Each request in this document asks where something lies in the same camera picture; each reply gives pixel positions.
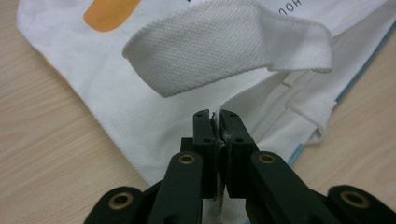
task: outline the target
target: wooden table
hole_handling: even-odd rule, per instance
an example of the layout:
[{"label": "wooden table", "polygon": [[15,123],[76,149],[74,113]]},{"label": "wooden table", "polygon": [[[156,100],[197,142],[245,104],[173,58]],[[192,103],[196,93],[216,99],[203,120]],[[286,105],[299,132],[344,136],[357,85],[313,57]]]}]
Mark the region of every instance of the wooden table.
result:
[{"label": "wooden table", "polygon": [[[0,1],[0,222],[82,223],[108,190],[147,185],[17,31],[17,4]],[[353,185],[396,210],[396,34],[293,169],[321,193]]]}]

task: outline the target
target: blue trim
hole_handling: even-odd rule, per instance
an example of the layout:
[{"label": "blue trim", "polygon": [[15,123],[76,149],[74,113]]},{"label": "blue trim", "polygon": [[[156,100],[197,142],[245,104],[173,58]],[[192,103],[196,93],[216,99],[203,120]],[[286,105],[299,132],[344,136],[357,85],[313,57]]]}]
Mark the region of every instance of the blue trim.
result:
[{"label": "blue trim", "polygon": [[303,150],[304,144],[299,144],[295,149],[293,154],[291,154],[288,165],[292,166],[294,164],[294,161],[297,159],[297,156],[300,154],[300,152]]},{"label": "blue trim", "polygon": [[337,98],[335,99],[335,102],[339,103],[342,99],[344,99],[344,97],[347,95],[347,93],[349,93],[349,90],[353,87],[353,85],[355,85],[355,83],[358,81],[358,79],[361,76],[361,74],[363,74],[364,70],[366,70],[368,65],[373,61],[375,56],[378,54],[378,52],[382,49],[382,47],[387,42],[388,38],[390,37],[390,34],[395,29],[395,23],[396,22],[394,21],[392,26],[389,28],[388,32],[384,35],[384,38],[382,38],[381,42],[379,42],[378,46],[376,47],[375,51],[372,53],[370,58],[363,65],[363,67],[359,70],[359,72],[349,81],[349,83],[341,91],[341,93],[337,96]]}]

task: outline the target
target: white fabric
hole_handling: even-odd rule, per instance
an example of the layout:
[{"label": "white fabric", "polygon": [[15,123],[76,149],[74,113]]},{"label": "white fabric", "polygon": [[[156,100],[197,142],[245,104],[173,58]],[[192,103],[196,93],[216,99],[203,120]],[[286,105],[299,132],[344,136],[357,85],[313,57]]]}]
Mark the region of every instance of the white fabric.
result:
[{"label": "white fabric", "polygon": [[329,72],[330,38],[321,23],[279,15],[255,0],[217,0],[146,26],[123,56],[168,97],[262,67]]},{"label": "white fabric", "polygon": [[[292,161],[309,138],[318,141],[325,134],[330,116],[328,107],[333,107],[340,92],[349,86],[349,81],[389,30],[396,14],[395,1],[388,1],[367,20],[343,33],[384,1],[262,0],[261,4],[274,12],[279,13],[283,8],[288,16],[322,22],[332,35],[343,33],[332,40],[333,72],[274,75],[256,69],[164,99],[142,81],[122,58],[121,51],[142,27],[187,10],[190,3],[142,0],[120,27],[102,33],[82,19],[91,2],[21,0],[18,28],[67,80],[149,184],[163,178],[167,163],[179,151],[180,137],[192,135],[191,115],[205,108],[216,111],[220,105],[234,109],[243,117],[261,148],[271,148],[286,161]],[[318,111],[313,109],[317,103],[324,107]],[[205,204],[208,215],[204,217],[205,223],[214,220],[243,223],[247,220],[243,206],[238,207],[241,203],[237,201],[226,199],[223,217],[217,219],[218,207],[211,202]]]}]

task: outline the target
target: orange print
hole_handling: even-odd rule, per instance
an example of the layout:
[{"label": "orange print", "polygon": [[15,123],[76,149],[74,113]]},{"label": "orange print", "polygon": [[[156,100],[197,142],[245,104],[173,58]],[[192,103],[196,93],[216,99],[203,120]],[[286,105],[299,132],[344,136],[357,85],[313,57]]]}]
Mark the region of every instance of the orange print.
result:
[{"label": "orange print", "polygon": [[93,0],[84,21],[96,31],[107,32],[121,26],[140,0]]}]

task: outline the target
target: light wood surface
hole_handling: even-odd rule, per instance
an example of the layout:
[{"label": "light wood surface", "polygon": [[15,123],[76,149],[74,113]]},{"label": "light wood surface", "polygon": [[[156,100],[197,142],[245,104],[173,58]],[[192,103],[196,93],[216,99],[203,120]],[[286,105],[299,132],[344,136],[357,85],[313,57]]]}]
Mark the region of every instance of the light wood surface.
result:
[{"label": "light wood surface", "polygon": [[[82,223],[108,190],[147,185],[17,31],[17,4],[0,1],[0,223]],[[353,185],[396,210],[396,34],[293,169],[321,193]]]}]

